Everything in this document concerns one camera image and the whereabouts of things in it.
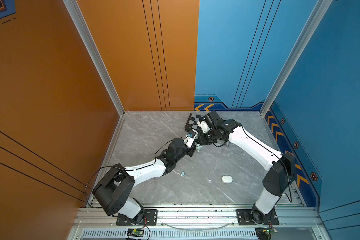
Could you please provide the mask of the white earbud case front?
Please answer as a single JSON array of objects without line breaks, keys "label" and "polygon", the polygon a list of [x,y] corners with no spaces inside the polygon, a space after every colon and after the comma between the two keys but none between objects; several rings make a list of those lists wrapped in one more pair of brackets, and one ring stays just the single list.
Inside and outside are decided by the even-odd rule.
[{"label": "white earbud case front", "polygon": [[222,182],[225,184],[230,184],[233,182],[233,178],[232,178],[232,176],[224,175],[224,176],[222,176]]}]

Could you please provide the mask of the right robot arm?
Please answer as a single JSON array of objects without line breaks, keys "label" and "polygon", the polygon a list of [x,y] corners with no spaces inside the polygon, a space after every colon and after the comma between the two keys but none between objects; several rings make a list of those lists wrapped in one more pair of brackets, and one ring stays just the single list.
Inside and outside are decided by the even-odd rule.
[{"label": "right robot arm", "polygon": [[215,111],[201,117],[197,125],[201,129],[199,145],[212,145],[218,140],[230,142],[249,154],[267,171],[263,178],[263,190],[252,206],[250,221],[257,225],[270,223],[276,204],[285,190],[291,190],[290,186],[295,180],[294,155],[283,154],[271,148],[250,134],[241,123],[233,119],[223,120]]}]

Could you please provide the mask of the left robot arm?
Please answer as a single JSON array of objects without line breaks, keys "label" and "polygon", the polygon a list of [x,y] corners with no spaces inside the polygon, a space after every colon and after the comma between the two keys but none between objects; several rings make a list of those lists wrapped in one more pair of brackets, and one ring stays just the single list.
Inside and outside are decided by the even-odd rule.
[{"label": "left robot arm", "polygon": [[145,209],[139,201],[130,198],[132,189],[150,179],[169,174],[180,159],[193,155],[196,146],[196,139],[190,136],[174,138],[169,141],[168,148],[150,162],[132,167],[115,164],[94,187],[93,195],[107,216],[121,214],[136,224],[140,223]]}]

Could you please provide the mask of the black white chessboard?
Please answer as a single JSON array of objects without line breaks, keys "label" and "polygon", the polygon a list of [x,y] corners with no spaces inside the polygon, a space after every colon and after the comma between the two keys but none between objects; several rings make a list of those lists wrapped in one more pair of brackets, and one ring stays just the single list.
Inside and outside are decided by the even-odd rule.
[{"label": "black white chessboard", "polygon": [[203,117],[203,116],[197,115],[195,113],[191,113],[185,124],[185,131],[189,132],[190,130],[193,129],[193,130],[197,131],[198,133],[202,133],[201,128],[198,126],[198,121],[201,117]]}]

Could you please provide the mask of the green circuit board left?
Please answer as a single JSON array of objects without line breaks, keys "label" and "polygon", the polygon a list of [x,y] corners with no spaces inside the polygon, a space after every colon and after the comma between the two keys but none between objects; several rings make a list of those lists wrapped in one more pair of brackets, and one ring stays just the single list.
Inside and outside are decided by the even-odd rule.
[{"label": "green circuit board left", "polygon": [[144,229],[128,229],[127,230],[127,239],[142,239],[144,237]]}]

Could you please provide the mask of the green circuit board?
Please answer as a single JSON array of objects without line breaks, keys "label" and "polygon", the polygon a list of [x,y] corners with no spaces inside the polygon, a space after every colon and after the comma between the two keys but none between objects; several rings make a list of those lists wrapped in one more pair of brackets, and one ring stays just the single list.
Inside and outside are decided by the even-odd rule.
[{"label": "green circuit board", "polygon": [[263,233],[268,236],[275,234],[277,232],[278,232],[278,230],[276,228],[267,228],[267,229],[263,230]]},{"label": "green circuit board", "polygon": [[144,237],[144,229],[128,229],[127,230],[127,239],[142,239]]}]

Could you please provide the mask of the green circuit board right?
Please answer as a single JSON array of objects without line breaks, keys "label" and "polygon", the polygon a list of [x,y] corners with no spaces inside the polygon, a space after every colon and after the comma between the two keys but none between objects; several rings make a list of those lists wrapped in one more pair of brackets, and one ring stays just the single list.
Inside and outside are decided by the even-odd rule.
[{"label": "green circuit board right", "polygon": [[267,228],[267,229],[263,230],[263,233],[268,236],[275,234],[277,232],[278,232],[278,230],[276,228]]}]

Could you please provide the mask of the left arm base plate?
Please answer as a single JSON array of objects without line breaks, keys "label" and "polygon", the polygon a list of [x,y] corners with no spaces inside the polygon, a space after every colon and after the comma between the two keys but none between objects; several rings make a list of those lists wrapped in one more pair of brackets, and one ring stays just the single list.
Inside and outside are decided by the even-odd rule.
[{"label": "left arm base plate", "polygon": [[118,214],[117,226],[155,226],[157,224],[158,210],[148,209],[140,211],[134,218]]}]

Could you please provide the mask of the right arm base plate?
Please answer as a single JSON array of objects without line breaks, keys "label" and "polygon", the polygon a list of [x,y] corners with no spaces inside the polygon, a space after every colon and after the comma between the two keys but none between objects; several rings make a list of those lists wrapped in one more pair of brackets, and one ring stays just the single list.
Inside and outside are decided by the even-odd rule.
[{"label": "right arm base plate", "polygon": [[238,209],[237,220],[240,226],[246,225],[268,225],[278,226],[280,224],[275,209],[264,215],[258,210]]}]

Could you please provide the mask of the aluminium front rail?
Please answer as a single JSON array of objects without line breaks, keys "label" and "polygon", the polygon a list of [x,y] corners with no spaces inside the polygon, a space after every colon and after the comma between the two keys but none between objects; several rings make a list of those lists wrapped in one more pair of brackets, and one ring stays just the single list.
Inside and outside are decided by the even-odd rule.
[{"label": "aluminium front rail", "polygon": [[[175,228],[219,228],[227,227],[254,227],[256,225],[240,226],[236,210],[251,209],[248,204],[227,205],[176,205],[159,204],[145,205],[145,209],[158,210],[156,227]],[[318,228],[324,224],[314,208],[307,208],[291,204],[276,206],[276,214],[280,224],[277,229],[284,228]],[[115,228],[116,218],[107,216],[102,209],[81,208],[74,220],[74,228]]]}]

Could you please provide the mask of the right aluminium corner post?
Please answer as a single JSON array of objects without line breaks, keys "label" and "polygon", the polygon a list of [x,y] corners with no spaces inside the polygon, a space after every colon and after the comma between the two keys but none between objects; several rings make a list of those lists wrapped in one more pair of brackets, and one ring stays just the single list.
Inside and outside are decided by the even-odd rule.
[{"label": "right aluminium corner post", "polygon": [[299,60],[301,54],[303,53],[304,49],[306,48],[307,44],[315,33],[317,27],[319,26],[332,2],[332,0],[320,0],[317,1],[317,3],[315,4],[315,7],[313,8],[309,18],[307,19],[285,64],[283,65],[269,94],[267,95],[267,98],[264,101],[264,104],[260,110],[260,115],[262,117],[264,117],[268,110],[271,108],[272,103],[274,102],[286,80],[288,79],[290,73],[292,72],[294,66]]}]

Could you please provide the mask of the aluminium corner post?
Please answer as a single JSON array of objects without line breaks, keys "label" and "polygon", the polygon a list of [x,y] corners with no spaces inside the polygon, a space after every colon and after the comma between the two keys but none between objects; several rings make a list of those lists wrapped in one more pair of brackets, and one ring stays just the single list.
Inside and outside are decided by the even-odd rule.
[{"label": "aluminium corner post", "polygon": [[299,60],[301,54],[303,53],[304,49],[306,48],[307,44],[315,33],[317,27],[319,26],[332,2],[332,0],[320,0],[317,1],[317,3],[315,4],[315,7],[313,8],[309,18],[307,19],[285,64],[283,65],[269,94],[267,95],[267,98],[264,101],[264,104],[260,110],[260,115],[262,117],[264,117],[268,110],[271,108],[272,103],[274,102],[286,80],[288,79],[290,73],[292,72],[294,66]]},{"label": "aluminium corner post", "polygon": [[74,25],[87,49],[87,52],[91,57],[94,66],[96,67],[96,70],[98,71],[99,76],[101,77],[101,80],[118,114],[123,118],[125,116],[125,109],[121,103],[121,100],[118,96],[118,93],[115,89],[115,86],[106,68],[106,65],[97,48],[97,45],[91,34],[91,31],[86,23],[84,15],[80,9],[79,3],[74,0],[63,0],[63,3],[65,4],[66,9],[68,10],[69,15],[74,22]]}]

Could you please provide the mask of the left aluminium corner post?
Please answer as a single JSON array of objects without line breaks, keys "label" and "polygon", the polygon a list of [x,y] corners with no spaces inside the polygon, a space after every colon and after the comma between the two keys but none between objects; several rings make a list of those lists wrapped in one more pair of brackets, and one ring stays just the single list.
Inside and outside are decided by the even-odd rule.
[{"label": "left aluminium corner post", "polygon": [[63,3],[65,4],[66,9],[68,10],[69,15],[74,22],[74,25],[87,49],[87,52],[91,57],[94,66],[96,67],[96,70],[98,71],[99,76],[101,77],[101,80],[118,114],[123,118],[125,116],[125,109],[121,103],[121,100],[118,96],[118,93],[115,89],[115,86],[106,68],[106,65],[97,48],[97,45],[91,34],[91,31],[86,23],[84,15],[80,9],[79,3],[74,0],[63,0]]}]

